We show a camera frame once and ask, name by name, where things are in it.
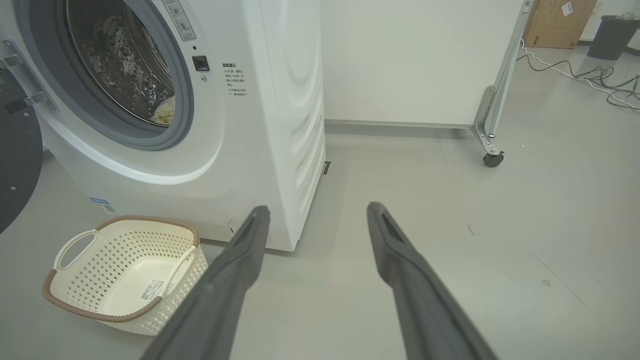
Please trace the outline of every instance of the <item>white board panel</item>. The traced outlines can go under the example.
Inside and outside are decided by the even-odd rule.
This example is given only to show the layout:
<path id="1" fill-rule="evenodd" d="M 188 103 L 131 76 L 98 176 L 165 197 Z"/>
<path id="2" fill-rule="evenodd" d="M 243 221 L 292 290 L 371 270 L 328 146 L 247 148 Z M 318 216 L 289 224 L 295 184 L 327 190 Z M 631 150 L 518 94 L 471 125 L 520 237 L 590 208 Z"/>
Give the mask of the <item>white board panel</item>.
<path id="1" fill-rule="evenodd" d="M 521 0 L 322 0 L 325 118 L 473 124 Z"/>

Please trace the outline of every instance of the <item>cable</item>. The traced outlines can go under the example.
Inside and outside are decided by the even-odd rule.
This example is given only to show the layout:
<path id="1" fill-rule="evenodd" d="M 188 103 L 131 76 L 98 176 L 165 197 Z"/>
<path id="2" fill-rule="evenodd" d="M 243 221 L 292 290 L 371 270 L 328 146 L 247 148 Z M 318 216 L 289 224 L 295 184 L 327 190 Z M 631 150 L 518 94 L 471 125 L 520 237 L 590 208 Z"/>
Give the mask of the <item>cable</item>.
<path id="1" fill-rule="evenodd" d="M 611 105 L 615 105 L 615 106 L 618 106 L 618 107 L 620 107 L 620 108 L 627 108 L 627 109 L 633 109 L 633 110 L 636 110 L 636 111 L 640 111 L 640 108 L 636 108 L 636 107 L 634 107 L 633 105 L 629 104 L 628 102 L 622 101 L 622 100 L 620 100 L 620 99 L 618 99 L 618 98 L 616 98 L 616 97 L 614 96 L 614 94 L 617 94 L 618 92 L 626 92 L 626 93 L 628 93 L 628 94 L 629 94 L 629 96 L 633 95 L 636 99 L 639 99 L 639 100 L 640 100 L 640 98 L 638 98 L 638 94 L 636 93 L 636 86 L 637 86 L 637 82 L 638 82 L 638 79 L 640 78 L 640 76 L 636 76 L 634 79 L 631 79 L 631 80 L 629 80 L 629 81 L 626 81 L 626 82 L 624 82 L 624 83 L 622 83 L 622 84 L 620 84 L 620 85 L 616 85 L 616 86 L 607 86 L 607 85 L 605 85 L 605 84 L 604 84 L 603 80 L 604 80 L 604 79 L 606 79 L 606 78 L 608 78 L 609 76 L 611 76 L 611 74 L 613 74 L 613 68 L 612 68 L 612 67 L 611 67 L 611 68 L 606 68 L 606 69 L 603 69 L 603 68 L 602 68 L 602 66 L 600 66 L 600 67 L 599 67 L 599 69 L 598 69 L 598 67 L 597 67 L 597 68 L 593 69 L 592 71 L 585 72 L 585 73 L 583 73 L 583 74 L 580 74 L 579 76 L 584 76 L 584 75 L 586 75 L 586 74 L 590 74 L 590 73 L 592 73 L 592 72 L 596 72 L 596 71 L 598 71 L 598 70 L 600 71 L 600 75 L 599 75 L 599 76 L 594 77 L 594 78 L 580 78 L 579 76 L 575 76 L 575 75 L 573 75 L 573 69 L 571 68 L 571 63 L 570 63 L 570 62 L 568 62 L 568 61 L 566 61 L 566 60 L 563 60 L 563 61 L 559 61 L 559 62 L 557 62 L 557 63 L 555 63 L 555 64 L 553 64 L 553 65 L 551 65 L 551 64 L 549 64 L 549 63 L 545 63 L 544 61 L 542 61 L 542 59 L 540 59 L 540 58 L 536 57 L 532 52 L 530 52 L 529 50 L 527 50 L 527 48 L 526 48 L 526 47 L 524 47 L 524 40 L 520 39 L 520 43 L 521 43 L 521 45 L 522 45 L 522 46 L 521 46 L 522 50 L 524 50 L 524 52 L 525 52 L 526 54 L 531 55 L 531 57 L 532 57 L 532 58 L 534 58 L 534 59 L 536 59 L 536 60 L 540 61 L 540 63 L 542 63 L 542 64 L 544 64 L 544 65 L 547 65 L 547 68 L 544 68 L 544 69 L 535 69 L 535 68 L 531 65 L 531 61 L 530 61 L 530 59 L 529 59 L 529 57 L 528 57 L 527 55 L 524 55 L 524 56 L 519 57 L 518 59 L 516 59 L 516 61 L 517 61 L 517 60 L 522 59 L 523 57 L 527 57 L 527 61 L 529 62 L 529 66 L 530 66 L 530 68 L 532 68 L 532 69 L 533 69 L 533 70 L 535 70 L 535 71 L 544 71 L 544 70 L 547 70 L 547 69 L 552 69 L 552 70 L 557 71 L 557 72 L 559 72 L 560 74 L 562 74 L 562 75 L 564 75 L 564 76 L 567 76 L 567 77 L 569 77 L 569 78 L 572 78 L 572 79 L 574 79 L 574 80 L 578 80 L 578 81 L 587 81 L 587 82 L 589 83 L 589 86 L 591 86 L 591 87 L 592 87 L 592 88 L 594 88 L 595 90 L 598 90 L 598 91 L 605 92 L 605 93 L 609 94 L 609 96 L 607 96 L 607 102 L 608 102 L 609 104 L 611 104 Z M 568 64 L 569 64 L 569 70 L 570 70 L 570 72 L 571 72 L 571 75 L 566 74 L 566 73 L 564 73 L 564 72 L 562 72 L 562 71 L 560 71 L 560 70 L 558 70 L 558 69 L 556 69 L 556 68 L 554 67 L 554 66 L 559 65 L 559 64 L 564 63 L 564 62 L 566 62 L 566 63 L 568 63 Z M 600 83 L 596 83 L 594 79 L 598 79 L 598 80 L 600 80 Z M 619 88 L 619 87 L 621 87 L 621 86 L 628 85 L 628 84 L 630 84 L 631 82 L 633 82 L 634 80 L 635 80 L 636 82 L 634 83 L 633 90 L 631 90 L 631 91 L 630 91 L 630 90 L 617 90 L 617 89 L 616 89 L 616 88 Z M 605 90 L 605 89 L 603 89 L 603 88 L 597 88 L 597 87 L 595 87 L 595 86 L 593 85 L 594 83 L 595 83 L 596 85 L 598 85 L 598 86 L 601 86 L 601 87 L 604 87 L 604 88 L 608 88 L 608 89 L 611 89 L 611 90 L 615 90 L 615 91 L 610 92 L 610 91 Z M 610 101 L 610 99 L 613 99 L 613 100 L 615 100 L 615 101 L 617 101 L 617 102 L 620 102 L 620 103 L 622 103 L 622 104 L 624 104 L 624 105 L 626 105 L 626 106 L 619 105 L 619 104 L 614 104 L 613 102 L 611 102 L 611 101 Z"/>

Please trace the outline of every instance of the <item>black cable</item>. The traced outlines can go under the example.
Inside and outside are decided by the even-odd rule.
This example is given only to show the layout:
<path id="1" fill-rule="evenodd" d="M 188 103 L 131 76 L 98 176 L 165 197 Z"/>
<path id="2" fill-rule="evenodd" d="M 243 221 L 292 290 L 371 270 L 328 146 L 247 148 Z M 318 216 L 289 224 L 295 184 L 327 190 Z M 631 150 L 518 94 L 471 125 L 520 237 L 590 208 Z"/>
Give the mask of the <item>black cable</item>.
<path id="1" fill-rule="evenodd" d="M 608 88 L 608 89 L 611 89 L 611 90 L 615 90 L 613 93 L 611 93 L 611 94 L 609 94 L 609 96 L 607 96 L 607 103 L 609 103 L 609 104 L 611 104 L 611 105 L 613 105 L 613 106 L 617 106 L 617 107 L 619 107 L 619 108 L 626 108 L 626 109 L 638 110 L 638 108 L 634 108 L 634 107 L 632 107 L 632 106 L 615 104 L 615 103 L 611 102 L 611 100 L 610 100 L 610 99 L 614 99 L 614 100 L 618 101 L 615 97 L 613 97 L 613 94 L 617 94 L 618 92 L 624 92 L 624 93 L 628 94 L 628 95 L 627 95 L 627 97 L 629 97 L 629 96 L 633 95 L 637 100 L 640 100 L 640 97 L 638 96 L 638 95 L 640 95 L 640 94 L 636 92 L 636 87 L 637 87 L 638 81 L 640 80 L 640 75 L 638 75 L 638 76 L 636 76 L 636 77 L 634 77 L 634 78 L 632 78 L 632 79 L 629 79 L 629 80 L 625 81 L 625 82 L 624 82 L 624 83 L 622 83 L 622 84 L 614 85 L 614 86 L 609 86 L 609 85 L 606 85 L 606 84 L 604 83 L 604 79 L 606 79 L 606 78 L 608 78 L 609 76 L 613 75 L 613 72 L 614 72 L 614 68 L 613 68 L 613 67 L 607 67 L 607 68 L 605 69 L 605 68 L 603 68 L 602 66 L 598 66 L 598 67 L 596 67 L 595 69 L 593 69 L 593 70 L 591 70 L 591 71 L 587 71 L 587 72 L 583 72 L 582 74 L 575 75 L 575 74 L 573 73 L 573 69 L 572 69 L 572 67 L 571 67 L 571 63 L 570 63 L 570 62 L 568 62 L 567 60 L 559 61 L 559 62 L 557 62 L 557 63 L 555 63 L 555 64 L 553 64 L 553 65 L 550 65 L 550 66 L 548 66 L 548 67 L 545 67 L 544 69 L 536 69 L 536 68 L 534 68 L 534 67 L 533 67 L 533 65 L 531 65 L 531 59 L 530 59 L 530 57 L 529 57 L 529 55 L 528 55 L 528 54 L 523 55 L 523 56 L 521 56 L 521 57 L 517 58 L 517 59 L 516 59 L 516 61 L 518 61 L 518 60 L 520 60 L 520 59 L 522 59 L 522 58 L 527 58 L 527 63 L 529 64 L 529 67 L 530 67 L 532 70 L 535 70 L 535 71 L 538 71 L 538 72 L 539 72 L 539 71 L 544 71 L 544 70 L 551 69 L 552 67 L 555 67 L 556 65 L 559 65 L 559 64 L 562 64 L 562 63 L 567 63 L 567 64 L 569 64 L 569 71 L 571 72 L 571 75 L 572 75 L 575 79 L 585 79 L 585 80 L 589 80 L 590 82 L 592 82 L 592 83 L 594 83 L 594 84 L 596 84 L 596 85 L 598 85 L 598 86 L 601 86 L 601 87 L 603 87 L 603 88 Z M 594 73 L 594 72 L 597 72 L 597 71 L 600 71 L 600 75 L 599 75 L 599 76 L 594 76 L 594 77 L 592 77 L 592 78 L 583 78 L 583 76 L 588 75 L 588 74 L 591 74 L 591 73 Z M 634 82 L 634 85 L 633 85 L 633 88 L 632 88 L 631 90 L 618 89 L 618 88 L 620 88 L 620 87 L 623 87 L 623 86 L 629 85 L 629 84 L 631 84 L 632 82 Z"/>

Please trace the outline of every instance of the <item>gray floor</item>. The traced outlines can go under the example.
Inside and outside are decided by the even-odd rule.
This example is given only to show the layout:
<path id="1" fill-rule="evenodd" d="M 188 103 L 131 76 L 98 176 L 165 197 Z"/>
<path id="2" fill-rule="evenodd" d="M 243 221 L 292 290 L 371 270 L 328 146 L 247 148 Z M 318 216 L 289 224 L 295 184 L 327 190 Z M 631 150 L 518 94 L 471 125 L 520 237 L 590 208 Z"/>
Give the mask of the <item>gray floor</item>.
<path id="1" fill-rule="evenodd" d="M 581 50 L 535 52 L 584 60 Z M 623 55 L 621 80 L 625 69 L 637 74 L 639 59 Z M 386 135 L 328 134 L 332 164 L 302 239 L 292 254 L 265 256 L 232 359 L 404 358 L 367 234 L 372 200 L 387 206 L 501 358 L 637 358 L 640 114 L 519 61 L 498 168 L 482 164 L 468 131 Z M 55 159 L 44 164 L 27 208 L 0 235 L 0 357 L 142 354 L 150 338 L 66 313 L 41 294 L 60 247 L 103 220 Z M 210 260 L 222 250 L 204 248 Z"/>

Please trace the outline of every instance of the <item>sticker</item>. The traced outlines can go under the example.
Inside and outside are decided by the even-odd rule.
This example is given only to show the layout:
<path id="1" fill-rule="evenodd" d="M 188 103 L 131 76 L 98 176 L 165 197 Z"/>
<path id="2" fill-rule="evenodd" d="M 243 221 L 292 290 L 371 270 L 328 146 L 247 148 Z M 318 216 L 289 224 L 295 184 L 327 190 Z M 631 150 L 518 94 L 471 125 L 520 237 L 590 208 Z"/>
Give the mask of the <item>sticker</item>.
<path id="1" fill-rule="evenodd" d="M 107 201 L 107 200 L 102 200 L 102 199 L 96 199 L 95 197 L 91 198 L 91 201 L 93 201 L 94 204 L 98 205 L 98 208 L 100 208 L 102 210 L 102 212 L 107 215 L 108 217 L 119 217 L 120 214 L 118 214 L 112 207 L 111 204 Z"/>
<path id="2" fill-rule="evenodd" d="M 164 4 L 166 11 L 171 15 L 175 28 L 178 29 L 182 41 L 195 39 L 196 33 L 193 32 L 191 23 L 189 22 L 189 19 L 187 19 L 187 15 L 184 13 L 182 5 L 180 5 L 180 1 L 162 0 L 162 3 Z"/>
<path id="3" fill-rule="evenodd" d="M 225 79 L 227 80 L 226 84 L 229 96 L 247 96 L 244 71 L 239 69 L 235 63 L 224 63 L 222 67 L 224 68 Z"/>
<path id="4" fill-rule="evenodd" d="M 571 2 L 562 5 L 562 14 L 566 17 L 573 12 L 573 5 Z"/>
<path id="5" fill-rule="evenodd" d="M 156 297 L 156 293 L 160 291 L 160 288 L 162 288 L 162 284 L 164 284 L 164 281 L 152 279 L 149 285 L 147 285 L 145 291 L 140 296 L 140 300 L 151 301 Z"/>

